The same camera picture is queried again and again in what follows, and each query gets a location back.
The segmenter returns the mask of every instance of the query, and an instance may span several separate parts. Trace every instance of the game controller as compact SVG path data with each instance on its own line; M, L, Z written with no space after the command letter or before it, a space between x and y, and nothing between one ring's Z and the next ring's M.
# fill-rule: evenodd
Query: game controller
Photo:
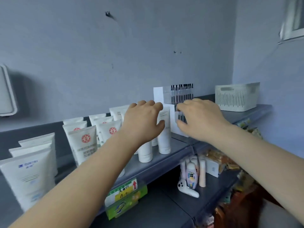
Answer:
M195 198L199 198L200 194L198 192L196 192L195 190L190 189L187 186L186 180L184 180L184 179L181 179L178 181L177 188L180 192L182 192L184 194L190 195Z

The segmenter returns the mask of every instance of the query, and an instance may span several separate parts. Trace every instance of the red logo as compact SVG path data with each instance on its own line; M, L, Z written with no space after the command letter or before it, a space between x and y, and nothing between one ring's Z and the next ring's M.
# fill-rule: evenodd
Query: red logo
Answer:
M117 132L117 130L116 130L115 127L111 127L111 128L109 129L109 132L110 132L110 134L112 135L112 134L115 134L115 133Z
M82 136L81 141L83 143L88 143L89 141L91 141L91 136L89 134L85 134Z

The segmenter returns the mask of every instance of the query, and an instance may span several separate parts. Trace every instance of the white plastic basket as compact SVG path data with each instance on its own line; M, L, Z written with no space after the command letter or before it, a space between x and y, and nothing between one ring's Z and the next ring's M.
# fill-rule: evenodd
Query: white plastic basket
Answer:
M256 107L260 83L215 86L215 103L221 110L244 112Z

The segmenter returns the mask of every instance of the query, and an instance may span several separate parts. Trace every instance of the gray wall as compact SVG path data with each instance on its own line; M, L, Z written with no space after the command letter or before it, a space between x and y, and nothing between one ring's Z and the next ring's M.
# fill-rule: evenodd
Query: gray wall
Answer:
M263 135L304 157L304 40L277 44L284 10L285 0L238 0L233 83L261 81L260 103L274 106Z
M108 112L153 87L230 84L236 0L1 0L21 112L0 131ZM105 16L111 11L116 20Z

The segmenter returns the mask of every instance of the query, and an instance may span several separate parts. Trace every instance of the right hand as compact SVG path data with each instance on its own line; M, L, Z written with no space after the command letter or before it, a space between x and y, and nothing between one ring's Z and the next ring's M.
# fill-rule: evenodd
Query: right hand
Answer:
M221 132L231 125L224 117L219 106L209 100L194 98L177 104L177 109L186 117L187 124L181 120L177 125L182 132L200 141L212 144L220 139Z

